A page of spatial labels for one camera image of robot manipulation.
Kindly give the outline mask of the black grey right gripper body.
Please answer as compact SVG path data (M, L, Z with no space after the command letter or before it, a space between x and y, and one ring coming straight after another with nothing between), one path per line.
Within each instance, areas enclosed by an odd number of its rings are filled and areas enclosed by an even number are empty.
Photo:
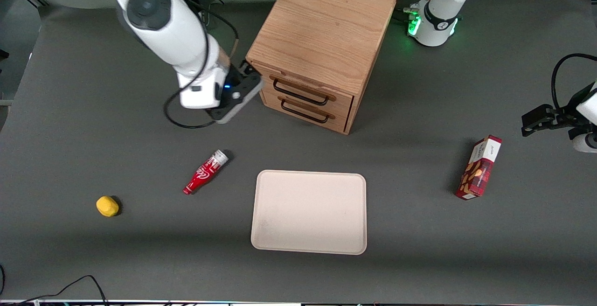
M228 123L262 88L263 79L260 83L249 83L248 75L232 65L222 83L220 105L207 110L207 114L219 125Z

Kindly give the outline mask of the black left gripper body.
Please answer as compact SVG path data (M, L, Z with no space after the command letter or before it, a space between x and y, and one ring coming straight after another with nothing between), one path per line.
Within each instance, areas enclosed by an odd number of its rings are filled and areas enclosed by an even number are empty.
M573 96L570 98L570 101L565 106L561 107L558 103L556 88L553 86L553 102L556 121L554 128L555 130L570 127L570 131L572 132L589 131L589 120L584 115L580 114L578 110L576 110L576 107L585 100L588 94L589 86L586 86L573 94Z

